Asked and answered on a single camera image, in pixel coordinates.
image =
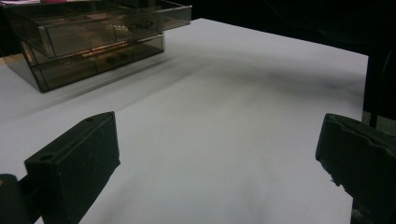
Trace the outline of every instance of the table surface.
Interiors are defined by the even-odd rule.
[[[45,94],[0,65],[1,173],[115,111],[121,166],[81,223],[349,223],[315,151],[326,113],[361,118],[367,57],[202,19],[165,39]]]

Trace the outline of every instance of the black plastic part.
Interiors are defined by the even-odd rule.
[[[25,161],[46,224],[79,223],[120,165],[114,112],[84,119]]]
[[[27,224],[30,221],[21,189],[14,175],[0,175],[0,224]]]
[[[316,158],[333,182],[369,211],[396,223],[396,140],[357,120],[327,114]]]

